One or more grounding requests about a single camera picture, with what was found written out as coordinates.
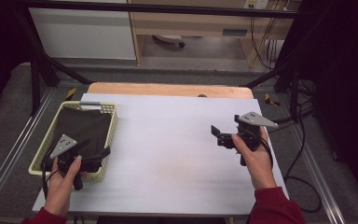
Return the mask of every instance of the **sleeve cuff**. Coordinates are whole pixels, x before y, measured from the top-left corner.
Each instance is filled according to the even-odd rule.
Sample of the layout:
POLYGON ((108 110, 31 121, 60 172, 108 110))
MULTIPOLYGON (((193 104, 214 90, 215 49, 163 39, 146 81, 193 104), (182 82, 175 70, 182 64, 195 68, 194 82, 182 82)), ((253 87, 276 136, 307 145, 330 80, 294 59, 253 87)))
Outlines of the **sleeve cuff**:
POLYGON ((50 212, 46 211, 45 208, 42 207, 34 217, 34 223, 64 224, 66 223, 66 217, 52 215, 50 212))
POLYGON ((282 187, 255 190, 255 199, 259 203, 285 203, 289 201, 282 187))

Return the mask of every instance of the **white table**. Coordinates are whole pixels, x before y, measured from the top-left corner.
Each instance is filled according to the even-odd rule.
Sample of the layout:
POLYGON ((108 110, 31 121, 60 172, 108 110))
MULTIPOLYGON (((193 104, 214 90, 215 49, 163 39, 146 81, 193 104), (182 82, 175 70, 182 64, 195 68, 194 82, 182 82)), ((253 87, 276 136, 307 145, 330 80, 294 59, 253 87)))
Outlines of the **white table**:
MULTIPOLYGON (((85 94, 117 104, 118 123, 102 183, 74 191, 70 213, 93 216, 240 217, 254 188, 235 149, 219 147, 211 125, 235 133, 235 114, 260 113, 257 100, 85 94)), ((274 158, 273 173, 287 194, 274 158)), ((34 204, 44 204, 41 192, 34 204)))

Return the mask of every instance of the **power outlet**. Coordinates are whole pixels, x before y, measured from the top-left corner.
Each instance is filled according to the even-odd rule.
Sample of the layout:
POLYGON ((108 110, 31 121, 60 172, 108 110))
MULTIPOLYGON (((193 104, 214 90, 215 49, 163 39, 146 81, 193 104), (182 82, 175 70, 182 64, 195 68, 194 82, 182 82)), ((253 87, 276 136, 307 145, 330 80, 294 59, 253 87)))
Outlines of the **power outlet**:
POLYGON ((266 9, 268 3, 269 3, 269 0, 257 0, 257 3, 255 4, 255 8, 256 9, 266 9))
POLYGON ((255 8, 256 4, 257 4, 257 0, 246 0, 243 8, 255 8))

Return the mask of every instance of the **maroon sweater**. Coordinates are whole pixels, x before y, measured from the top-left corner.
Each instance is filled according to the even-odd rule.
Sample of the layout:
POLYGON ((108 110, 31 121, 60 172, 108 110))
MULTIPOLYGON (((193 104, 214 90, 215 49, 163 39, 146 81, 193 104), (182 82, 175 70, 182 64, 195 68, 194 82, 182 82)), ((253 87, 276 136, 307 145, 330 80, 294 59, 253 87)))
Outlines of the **maroon sweater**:
MULTIPOLYGON (((257 203, 251 214, 252 224, 305 223, 297 203, 287 200, 281 187, 258 189, 255 191, 255 199, 257 203)), ((54 216, 42 208, 34 218, 26 218, 21 224, 63 224, 65 222, 66 217, 54 216)))

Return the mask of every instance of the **yellow plastic basket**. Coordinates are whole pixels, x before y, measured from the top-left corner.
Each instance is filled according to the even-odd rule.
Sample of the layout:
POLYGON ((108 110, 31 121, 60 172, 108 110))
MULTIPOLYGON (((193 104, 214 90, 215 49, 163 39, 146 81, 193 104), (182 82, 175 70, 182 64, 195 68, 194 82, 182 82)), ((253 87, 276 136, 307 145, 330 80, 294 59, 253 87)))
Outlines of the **yellow plastic basket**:
MULTIPOLYGON (((49 149, 51 142, 53 140, 57 117, 64 106, 71 107, 74 109, 79 109, 79 110, 96 109, 96 107, 98 106, 98 109, 101 110, 101 113, 111 114, 112 119, 110 121, 109 131, 107 133, 106 142, 105 142, 104 146, 105 147, 110 146, 113 141, 113 137, 115 135, 115 130, 116 130, 116 126, 117 126, 116 105, 109 104, 109 103, 94 103, 94 102, 87 103, 87 102, 79 102, 79 101, 64 102, 61 104, 59 111, 55 115, 54 120, 52 121, 50 127, 48 128, 48 132, 46 133, 46 136, 43 139, 42 144, 40 145, 39 149, 37 150, 36 155, 34 156, 34 159, 28 169, 28 172, 31 175, 40 175, 40 176, 42 175, 41 164, 42 164, 44 156, 48 152, 48 149, 49 149)), ((90 180, 90 181, 96 181, 96 182, 103 181, 108 161, 109 161, 109 156, 107 156, 106 158, 103 159, 102 166, 97 172, 87 173, 87 176, 84 179, 90 180)))

